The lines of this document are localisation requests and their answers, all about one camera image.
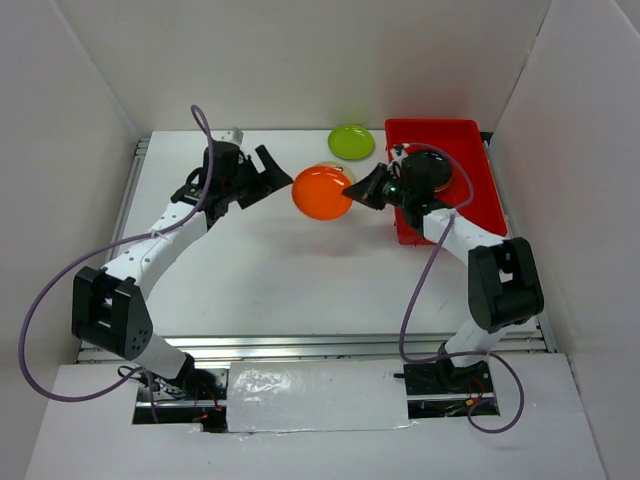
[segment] black bracket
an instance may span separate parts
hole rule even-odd
[[[500,272],[511,275],[505,282]],[[531,245],[524,238],[469,251],[469,310],[476,324],[494,333],[519,325],[544,308]]]
[[[438,355],[446,354],[444,344]],[[442,395],[449,393],[493,392],[489,366],[478,362],[469,367],[457,368],[451,360],[439,360],[433,363],[404,365],[401,374],[395,378],[404,378],[407,395]]]
[[[119,280],[104,270],[83,267],[73,279],[71,331],[125,360],[145,349],[153,324],[133,278]]]
[[[207,216],[207,227],[211,228],[229,211],[229,204],[237,201],[240,208],[245,209],[293,183],[264,145],[257,147],[256,153],[264,166],[262,172],[258,172],[251,156],[245,155],[238,145],[214,141],[213,174],[208,191],[203,191],[209,166],[207,148],[202,167],[189,174],[185,185],[173,194],[171,201],[195,205],[201,195],[206,195],[202,209]]]
[[[430,158],[427,156],[430,152],[425,152],[405,158],[398,171],[379,163],[369,175],[345,188],[342,194],[375,210],[382,210],[386,205],[402,209],[407,224],[422,237],[424,216],[433,210],[449,208],[434,195],[434,179],[440,182],[443,173],[434,169],[437,162],[425,161]]]

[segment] red wire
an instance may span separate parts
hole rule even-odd
[[[479,396],[482,397],[484,395],[484,384],[480,380],[475,378],[475,377],[472,380],[474,382],[476,382],[478,385],[480,385],[480,395]]]
[[[222,409],[218,406],[218,400],[216,399],[215,395],[213,394],[213,392],[211,391],[211,389],[204,383],[201,383],[200,385],[202,385],[204,388],[207,389],[207,392],[209,392],[209,395],[211,396],[211,400],[213,400],[213,405],[215,406],[215,409],[219,412]]]

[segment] white wall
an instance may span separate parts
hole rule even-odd
[[[134,122],[312,128],[393,116],[493,130],[549,0],[60,0]]]
[[[0,5],[0,477],[23,478],[46,402],[20,376],[31,299],[65,263],[109,239],[133,145],[45,0]],[[34,322],[29,360],[51,387],[74,356],[70,282]]]
[[[640,1],[638,0],[616,0],[620,8],[634,24],[636,30],[640,27]]]
[[[639,85],[618,5],[554,0],[492,146],[612,480],[640,471]]]

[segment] orange plate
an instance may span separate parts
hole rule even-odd
[[[352,200],[342,195],[351,182],[340,170],[316,165],[300,172],[291,196],[296,207],[315,220],[335,220],[349,211]]]

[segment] green plate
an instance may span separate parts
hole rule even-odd
[[[373,152],[373,135],[358,125],[343,125],[329,134],[329,149],[343,160],[362,160]]]

